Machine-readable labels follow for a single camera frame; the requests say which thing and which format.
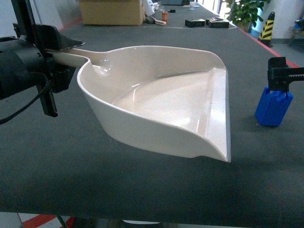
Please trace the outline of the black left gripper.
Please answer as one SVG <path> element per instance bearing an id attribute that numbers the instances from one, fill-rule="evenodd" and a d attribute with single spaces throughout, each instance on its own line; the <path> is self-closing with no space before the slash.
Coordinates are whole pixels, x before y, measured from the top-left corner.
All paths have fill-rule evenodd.
<path id="1" fill-rule="evenodd" d="M 39 64 L 34 64 L 38 67 L 37 72 L 42 73 L 50 80 L 50 82 L 47 80 L 45 83 L 48 86 L 47 91 L 40 97 L 44 114 L 57 117 L 53 93 L 60 93 L 69 88 L 76 68 L 56 62 L 53 54 L 46 53 L 45 49 L 61 51 L 79 47 L 85 43 L 68 38 L 61 34 L 55 26 L 35 24 L 29 0 L 13 0 L 12 6 L 18 22 L 14 26 L 17 36 L 35 48 L 38 57 L 41 58 Z"/>

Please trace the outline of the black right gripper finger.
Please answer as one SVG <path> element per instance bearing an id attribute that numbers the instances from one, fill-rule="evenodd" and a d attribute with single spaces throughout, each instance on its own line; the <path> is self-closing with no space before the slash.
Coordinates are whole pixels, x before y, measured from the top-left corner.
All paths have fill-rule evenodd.
<path id="1" fill-rule="evenodd" d="M 289 85 L 304 80 L 304 68 L 289 68 L 285 57 L 272 57 L 268 60 L 268 88 L 270 91 L 289 92 Z"/>

